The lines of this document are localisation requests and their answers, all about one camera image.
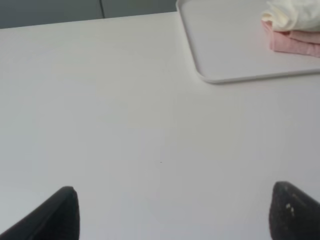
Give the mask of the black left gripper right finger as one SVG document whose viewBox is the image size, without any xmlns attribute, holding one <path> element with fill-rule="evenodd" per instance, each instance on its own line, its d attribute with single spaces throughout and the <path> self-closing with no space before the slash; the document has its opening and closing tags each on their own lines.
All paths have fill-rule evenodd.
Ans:
<svg viewBox="0 0 320 240">
<path fill-rule="evenodd" d="M 268 215 L 273 240 L 318 240 L 320 203 L 288 181 L 272 189 Z"/>
</svg>

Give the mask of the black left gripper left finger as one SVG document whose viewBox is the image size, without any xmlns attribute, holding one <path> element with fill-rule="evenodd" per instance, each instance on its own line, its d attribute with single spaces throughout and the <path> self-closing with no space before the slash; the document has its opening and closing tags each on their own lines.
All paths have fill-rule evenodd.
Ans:
<svg viewBox="0 0 320 240">
<path fill-rule="evenodd" d="M 2 240 L 78 240 L 80 207 L 72 186 L 64 186 L 0 234 Z"/>
</svg>

